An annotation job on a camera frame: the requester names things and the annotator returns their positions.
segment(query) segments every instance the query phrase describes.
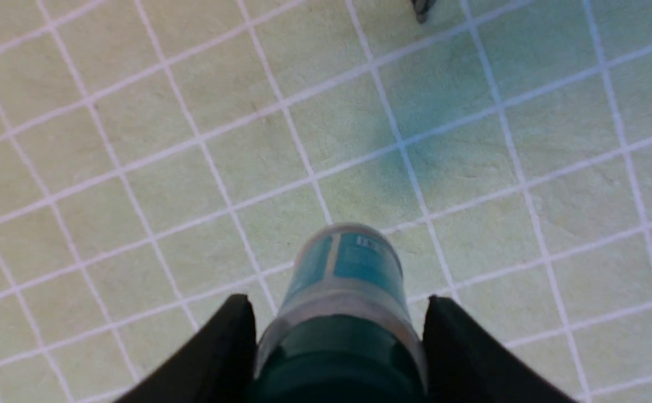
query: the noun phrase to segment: black plastic part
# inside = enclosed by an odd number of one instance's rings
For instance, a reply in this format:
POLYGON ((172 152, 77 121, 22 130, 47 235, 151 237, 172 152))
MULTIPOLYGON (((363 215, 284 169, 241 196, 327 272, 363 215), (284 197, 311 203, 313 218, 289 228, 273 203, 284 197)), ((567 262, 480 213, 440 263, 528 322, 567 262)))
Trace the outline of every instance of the black plastic part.
POLYGON ((434 403, 575 403, 512 355, 450 298, 431 297, 423 347, 434 403))
POLYGON ((428 11, 433 8, 436 0, 411 0, 411 3, 413 3, 413 10, 416 11, 416 20, 422 24, 428 20, 428 11))
POLYGON ((256 353, 252 304, 247 296, 229 296, 187 344, 118 402, 240 403, 256 353))

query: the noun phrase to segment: dark object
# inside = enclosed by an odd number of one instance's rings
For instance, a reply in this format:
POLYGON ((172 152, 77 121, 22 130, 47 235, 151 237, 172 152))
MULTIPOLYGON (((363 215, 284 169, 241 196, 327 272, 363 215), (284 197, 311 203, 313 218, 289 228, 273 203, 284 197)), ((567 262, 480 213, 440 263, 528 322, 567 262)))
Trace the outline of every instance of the dark object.
POLYGON ((428 11, 436 0, 411 0, 411 3, 413 3, 413 10, 416 11, 416 20, 422 24, 428 20, 428 11))
MULTIPOLYGON (((429 401, 574 403, 450 298, 431 297, 423 347, 429 401)), ((246 296, 231 296, 182 349, 119 402, 245 402, 256 350, 252 304, 246 296)))
POLYGON ((366 319, 334 315, 288 332, 247 400, 422 403, 426 396, 410 353, 393 334, 366 319))

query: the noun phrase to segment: black object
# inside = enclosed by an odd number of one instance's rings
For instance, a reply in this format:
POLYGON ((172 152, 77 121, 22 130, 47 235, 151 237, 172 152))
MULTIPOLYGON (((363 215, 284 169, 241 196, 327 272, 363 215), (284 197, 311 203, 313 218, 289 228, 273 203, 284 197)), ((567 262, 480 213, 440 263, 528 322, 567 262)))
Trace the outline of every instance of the black object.
POLYGON ((413 3, 413 10, 416 11, 416 20, 422 24, 428 20, 428 11, 433 8, 436 0, 411 0, 411 3, 413 3))
MULTIPOLYGON (((243 403, 253 380, 256 337, 247 296, 229 296, 184 347, 118 402, 243 403)), ((574 403, 450 298, 430 298, 423 347, 433 403, 574 403)))

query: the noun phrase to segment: tiled floor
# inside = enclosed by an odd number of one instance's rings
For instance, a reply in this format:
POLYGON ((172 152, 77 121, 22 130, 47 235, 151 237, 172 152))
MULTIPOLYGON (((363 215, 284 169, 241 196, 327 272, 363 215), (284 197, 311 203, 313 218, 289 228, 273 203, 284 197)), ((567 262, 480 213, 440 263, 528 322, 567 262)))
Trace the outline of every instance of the tiled floor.
POLYGON ((0 1, 0 401, 109 401, 332 222, 652 401, 652 0, 0 1))

